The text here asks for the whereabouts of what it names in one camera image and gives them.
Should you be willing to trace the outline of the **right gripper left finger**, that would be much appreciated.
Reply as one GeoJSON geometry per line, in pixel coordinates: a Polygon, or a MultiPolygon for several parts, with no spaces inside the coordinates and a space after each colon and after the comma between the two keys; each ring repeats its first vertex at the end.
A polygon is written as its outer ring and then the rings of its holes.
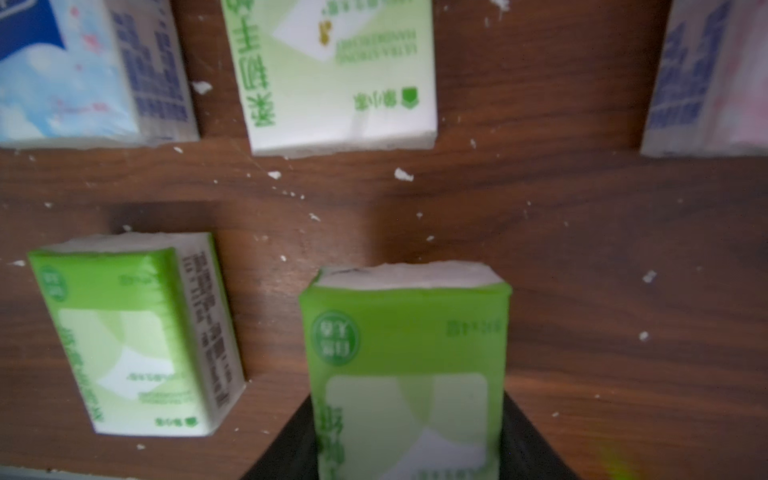
{"type": "Polygon", "coordinates": [[[318,446],[308,396],[241,480],[317,480],[318,446]]]}

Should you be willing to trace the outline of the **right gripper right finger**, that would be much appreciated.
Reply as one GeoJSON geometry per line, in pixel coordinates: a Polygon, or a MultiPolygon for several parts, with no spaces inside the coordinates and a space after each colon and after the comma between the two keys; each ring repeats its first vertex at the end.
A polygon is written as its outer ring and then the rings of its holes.
{"type": "Polygon", "coordinates": [[[508,393],[500,435],[501,480],[580,480],[508,393]]]}

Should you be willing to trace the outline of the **narrow green tissue pack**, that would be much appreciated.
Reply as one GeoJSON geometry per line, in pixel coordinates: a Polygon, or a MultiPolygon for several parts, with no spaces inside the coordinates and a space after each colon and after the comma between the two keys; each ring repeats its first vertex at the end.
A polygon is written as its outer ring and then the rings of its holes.
{"type": "Polygon", "coordinates": [[[496,479],[511,286],[468,261],[325,267],[300,294],[323,479],[496,479]]]}

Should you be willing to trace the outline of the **pink tissue pack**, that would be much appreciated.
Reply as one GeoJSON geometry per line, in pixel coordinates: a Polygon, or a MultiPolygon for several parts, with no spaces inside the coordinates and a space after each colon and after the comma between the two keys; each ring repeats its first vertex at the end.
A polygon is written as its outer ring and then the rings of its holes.
{"type": "Polygon", "coordinates": [[[170,2],[2,2],[2,147],[199,138],[170,2]]]}

